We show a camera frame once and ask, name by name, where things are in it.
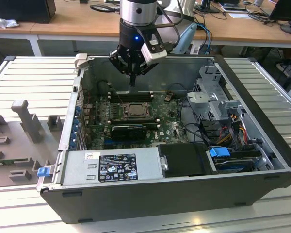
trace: desk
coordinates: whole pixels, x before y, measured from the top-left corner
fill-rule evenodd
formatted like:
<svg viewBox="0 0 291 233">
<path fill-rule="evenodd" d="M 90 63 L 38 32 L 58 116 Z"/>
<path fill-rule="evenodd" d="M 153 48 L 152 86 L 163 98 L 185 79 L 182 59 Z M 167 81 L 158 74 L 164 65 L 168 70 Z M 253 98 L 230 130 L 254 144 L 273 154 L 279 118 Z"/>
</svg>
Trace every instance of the desk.
<svg viewBox="0 0 291 233">
<path fill-rule="evenodd" d="M 18 28 L 0 29 L 0 38 L 28 39 L 35 56 L 43 55 L 38 40 L 119 40 L 119 14 L 93 11 L 89 8 L 91 3 L 56 0 L 55 4 L 56 14 L 51 23 L 21 22 Z M 269 9 L 274 7 L 268 1 L 264 1 L 263 6 Z M 281 31 L 278 25 L 269 27 L 253 19 L 232 18 L 229 14 L 226 16 L 227 20 L 216 19 L 211 14 L 205 17 L 214 45 L 291 48 L 291 35 Z M 199 46 L 204 40 L 205 33 L 197 31 L 193 41 L 195 46 Z"/>
</svg>

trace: cable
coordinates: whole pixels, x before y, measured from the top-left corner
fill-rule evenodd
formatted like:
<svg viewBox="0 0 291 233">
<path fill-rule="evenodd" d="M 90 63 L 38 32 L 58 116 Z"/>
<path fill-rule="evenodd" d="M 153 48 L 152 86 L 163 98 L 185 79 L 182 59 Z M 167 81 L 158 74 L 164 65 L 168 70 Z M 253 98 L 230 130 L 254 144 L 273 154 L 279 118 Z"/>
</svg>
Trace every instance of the cable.
<svg viewBox="0 0 291 233">
<path fill-rule="evenodd" d="M 107 80 L 104 80 L 104 79 L 98 80 L 98 81 L 96 82 L 96 88 L 97 88 L 97 92 L 98 92 L 98 93 L 100 93 L 100 90 L 99 90 L 99 83 L 101 83 L 101 82 L 104 82 L 104 83 L 108 84 L 108 81 L 107 81 Z"/>
<path fill-rule="evenodd" d="M 210 48 L 211 41 L 212 41 L 212 39 L 210 38 L 210 31 L 207 28 L 205 28 L 203 25 L 201 25 L 201 24 L 198 24 L 198 26 L 200 26 L 201 28 L 204 29 L 204 31 L 206 32 L 207 37 L 208 37 L 208 46 L 207 46 L 207 49 L 205 51 L 205 54 L 206 54 L 207 50 Z"/>
<path fill-rule="evenodd" d="M 262 12 L 249 11 L 247 9 L 247 7 L 251 6 L 251 5 L 259 8 Z M 246 11 L 248 12 L 249 17 L 254 19 L 254 20 L 256 20 L 256 21 L 262 22 L 265 25 L 270 24 L 271 27 L 273 26 L 274 23 L 277 23 L 276 20 L 270 20 L 268 14 L 261 7 L 255 5 L 255 4 L 251 3 L 251 2 L 248 2 L 247 4 L 245 4 L 245 8 L 246 8 Z"/>
<path fill-rule="evenodd" d="M 202 16 L 201 14 L 203 14 L 204 16 L 206 14 L 211 14 L 213 17 L 217 18 L 217 19 L 221 19 L 221 20 L 227 20 L 226 17 L 226 12 L 225 11 L 221 11 L 219 8 L 215 7 L 211 2 L 210 5 L 215 8 L 216 10 L 218 10 L 219 12 L 205 12 L 199 9 L 199 5 L 195 4 L 194 9 L 198 12 L 195 12 L 196 14 L 199 14 L 200 16 Z M 218 18 L 216 17 L 214 14 L 222 14 L 224 16 L 224 18 Z"/>
<path fill-rule="evenodd" d="M 180 4 L 179 0 L 177 0 L 177 3 L 178 3 L 178 7 L 179 7 L 180 13 L 181 13 L 180 20 L 178 22 L 176 22 L 176 23 L 157 24 L 157 25 L 155 25 L 155 28 L 169 28 L 169 27 L 173 27 L 173 26 L 177 26 L 178 24 L 180 24 L 183 21 L 184 14 L 183 14 L 183 10 L 182 10 L 182 7 L 181 7 L 181 4 Z"/>
<path fill-rule="evenodd" d="M 215 16 L 213 13 L 210 13 L 213 17 L 215 17 L 215 18 L 217 18 L 217 19 L 221 19 L 221 20 L 227 20 L 227 16 L 226 16 L 226 12 L 225 12 L 225 11 L 221 11 L 219 8 L 215 7 L 212 3 L 210 3 L 210 5 L 211 5 L 213 8 L 217 9 L 221 14 L 223 14 L 223 16 L 224 16 L 225 18 L 218 18 L 218 17 Z"/>
<path fill-rule="evenodd" d="M 169 23 L 173 23 L 159 3 L 157 3 L 157 6 L 163 12 L 163 14 L 166 17 L 166 19 L 168 20 L 168 22 Z M 177 34 L 177 41 L 174 43 L 174 48 L 175 48 L 179 44 L 180 33 L 179 33 L 178 29 L 175 26 L 173 26 L 173 28 L 174 28 L 174 30 L 175 30 L 175 32 Z"/>
<path fill-rule="evenodd" d="M 205 50 L 205 54 L 206 54 L 207 51 L 210 49 L 210 46 L 211 46 L 211 43 L 212 43 L 212 38 L 213 38 L 213 37 L 212 37 L 212 32 L 211 32 L 209 29 L 207 29 L 206 22 L 205 22 L 205 15 L 201 15 L 201 14 L 199 14 L 199 13 L 194 13 L 194 17 L 195 17 L 195 14 L 198 14 L 198 15 L 202 16 L 202 17 L 203 17 L 203 20 L 204 20 L 204 25 L 205 25 L 205 26 L 203 26 L 203 25 L 200 24 L 200 23 L 198 23 L 197 25 L 200 26 L 201 28 L 203 28 L 203 29 L 204 29 L 204 32 L 205 32 L 205 34 L 206 34 L 205 41 L 204 41 L 204 43 L 201 45 L 201 47 L 200 47 L 199 50 L 202 50 L 202 49 L 203 49 L 204 45 L 206 44 L 206 41 L 208 40 L 207 49 Z"/>
<path fill-rule="evenodd" d="M 171 83 L 171 84 L 169 84 L 169 86 L 166 88 L 166 91 L 170 91 L 169 89 L 170 89 L 172 86 L 174 86 L 174 85 L 179 85 L 179 86 L 181 86 L 184 90 L 186 90 L 187 92 L 189 92 L 189 90 L 188 90 L 187 88 L 185 88 L 185 87 L 183 86 L 183 84 L 181 84 L 181 83 Z"/>
</svg>

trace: warning label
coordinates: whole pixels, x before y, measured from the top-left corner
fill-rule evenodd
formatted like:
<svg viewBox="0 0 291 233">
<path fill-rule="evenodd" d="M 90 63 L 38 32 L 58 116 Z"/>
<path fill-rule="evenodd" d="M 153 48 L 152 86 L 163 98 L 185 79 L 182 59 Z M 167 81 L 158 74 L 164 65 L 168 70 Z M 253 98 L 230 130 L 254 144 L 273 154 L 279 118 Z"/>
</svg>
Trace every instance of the warning label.
<svg viewBox="0 0 291 233">
<path fill-rule="evenodd" d="M 136 154 L 102 155 L 99 157 L 100 182 L 137 180 Z"/>
</svg>

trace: gray metal case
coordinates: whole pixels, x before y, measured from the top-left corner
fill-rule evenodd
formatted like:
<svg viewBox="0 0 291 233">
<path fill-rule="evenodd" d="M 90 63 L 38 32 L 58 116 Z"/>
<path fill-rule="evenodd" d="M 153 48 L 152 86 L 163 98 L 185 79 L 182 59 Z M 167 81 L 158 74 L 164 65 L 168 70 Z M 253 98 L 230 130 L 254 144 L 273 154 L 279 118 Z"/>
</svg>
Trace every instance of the gray metal case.
<svg viewBox="0 0 291 233">
<path fill-rule="evenodd" d="M 193 62 L 188 62 L 186 66 L 184 60 L 189 61 L 189 59 L 197 61 L 197 67 L 192 66 Z M 273 189 L 291 185 L 291 148 L 226 61 L 220 56 L 215 58 L 177 56 L 169 57 L 166 60 L 166 63 L 179 61 L 180 66 L 186 66 L 187 75 L 194 74 L 207 63 L 205 61 L 214 62 L 247 113 L 251 114 L 264 138 L 267 138 L 276 155 L 281 157 L 284 168 L 250 173 L 167 179 L 160 175 L 162 170 L 159 166 L 156 148 L 152 148 L 151 156 L 146 162 L 138 161 L 138 157 L 140 153 L 144 153 L 144 149 L 129 149 L 130 153 L 136 154 L 137 168 L 148 169 L 150 177 L 137 181 L 100 183 L 95 180 L 78 183 L 78 180 L 73 181 L 71 177 L 82 174 L 84 179 L 86 176 L 87 163 L 84 159 L 86 153 L 99 152 L 100 155 L 105 155 L 120 152 L 119 150 L 67 151 L 61 149 L 60 145 L 61 152 L 55 164 L 52 184 L 42 184 L 41 180 L 38 189 L 41 196 L 63 222 L 72 224 L 246 206 L 252 205 Z M 164 71 L 163 65 L 161 68 L 159 67 L 160 65 L 157 67 L 157 74 Z M 82 69 L 81 77 L 85 78 L 84 71 L 88 68 Z M 178 75 L 181 75 L 181 71 L 183 71 L 181 68 L 179 71 L 174 70 L 174 72 L 178 72 Z M 65 127 L 71 130 L 68 116 L 63 134 Z M 94 159 L 91 164 L 96 165 L 92 168 L 92 175 L 97 175 L 98 160 Z"/>
</svg>

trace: metal slotted surface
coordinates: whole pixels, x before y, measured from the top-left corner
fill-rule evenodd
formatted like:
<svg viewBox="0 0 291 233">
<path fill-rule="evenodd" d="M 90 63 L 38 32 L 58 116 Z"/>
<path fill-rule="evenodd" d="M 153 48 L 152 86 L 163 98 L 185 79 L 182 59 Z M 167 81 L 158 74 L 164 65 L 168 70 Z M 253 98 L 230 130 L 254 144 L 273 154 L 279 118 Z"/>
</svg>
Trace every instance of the metal slotted surface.
<svg viewBox="0 0 291 233">
<path fill-rule="evenodd" d="M 248 60 L 238 59 L 230 60 L 229 63 L 252 65 Z M 260 76 L 259 74 L 242 75 L 252 78 L 256 76 L 259 78 Z M 259 90 L 250 89 L 249 92 L 257 102 L 282 100 L 282 96 L 275 89 L 264 90 L 263 94 L 260 95 L 258 94 Z M 58 100 L 63 93 L 54 94 L 58 95 L 56 98 Z M 13 100 L 12 94 L 6 94 L 5 96 L 7 100 L 9 98 Z M 43 98 L 53 99 L 48 95 L 44 95 Z M 32 97 L 32 100 L 40 100 L 39 93 Z M 282 116 L 290 117 L 291 121 L 291 111 L 268 112 L 267 115 L 271 116 L 272 120 L 278 120 L 274 124 L 280 123 Z M 284 136 L 286 140 L 289 139 L 291 142 L 291 134 Z M 120 201 L 120 197 L 116 194 L 114 194 L 114 197 L 119 198 Z M 177 203 L 162 202 L 162 207 L 169 204 Z M 6 191 L 2 191 L 0 188 L 0 233 L 20 231 L 79 233 L 291 233 L 291 186 L 271 191 L 252 206 L 74 225 L 65 224 L 61 221 L 59 216 L 40 197 L 35 185 L 9 188 Z"/>
<path fill-rule="evenodd" d="M 0 115 L 19 121 L 12 103 L 27 100 L 39 120 L 50 115 L 64 119 L 76 76 L 74 57 L 16 57 L 0 74 Z"/>
<path fill-rule="evenodd" d="M 276 82 L 248 59 L 226 59 L 266 116 L 291 147 L 291 98 Z M 229 85 L 226 88 L 237 99 Z"/>
</svg>

